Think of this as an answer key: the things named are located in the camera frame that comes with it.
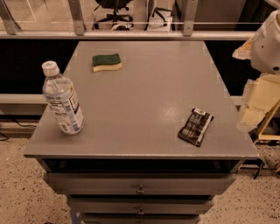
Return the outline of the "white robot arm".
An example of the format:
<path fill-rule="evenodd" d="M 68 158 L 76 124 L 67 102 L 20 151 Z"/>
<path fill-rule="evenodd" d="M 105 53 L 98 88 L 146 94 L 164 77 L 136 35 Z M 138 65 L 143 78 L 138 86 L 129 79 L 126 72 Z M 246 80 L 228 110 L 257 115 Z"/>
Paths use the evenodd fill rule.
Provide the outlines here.
<path fill-rule="evenodd" d="M 234 50 L 233 58 L 250 60 L 251 66 L 267 74 L 280 74 L 280 10 L 274 10 L 243 45 Z"/>

